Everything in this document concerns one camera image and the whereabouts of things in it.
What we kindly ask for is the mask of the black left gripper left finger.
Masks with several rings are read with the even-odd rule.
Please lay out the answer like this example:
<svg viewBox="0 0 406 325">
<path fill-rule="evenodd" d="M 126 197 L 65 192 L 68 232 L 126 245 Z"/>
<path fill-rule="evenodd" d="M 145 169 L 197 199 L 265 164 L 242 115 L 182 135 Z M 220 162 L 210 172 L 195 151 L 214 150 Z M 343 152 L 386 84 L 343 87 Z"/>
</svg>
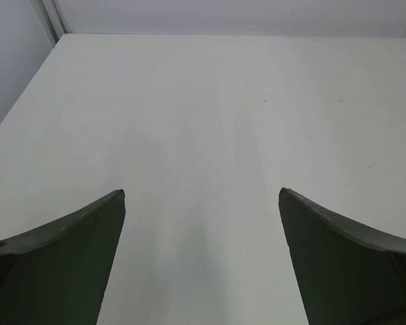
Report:
<svg viewBox="0 0 406 325">
<path fill-rule="evenodd" d="M 0 324 L 96 324 L 125 221 L 125 192 L 0 240 Z"/>
</svg>

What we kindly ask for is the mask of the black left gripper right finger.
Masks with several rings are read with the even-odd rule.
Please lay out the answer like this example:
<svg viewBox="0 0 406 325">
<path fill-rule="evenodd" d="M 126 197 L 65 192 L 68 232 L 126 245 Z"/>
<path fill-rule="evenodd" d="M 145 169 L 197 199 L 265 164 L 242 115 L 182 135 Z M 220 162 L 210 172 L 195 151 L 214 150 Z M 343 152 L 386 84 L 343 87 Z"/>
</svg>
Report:
<svg viewBox="0 0 406 325">
<path fill-rule="evenodd" d="M 310 324 L 406 324 L 406 239 L 282 188 L 279 211 Z"/>
</svg>

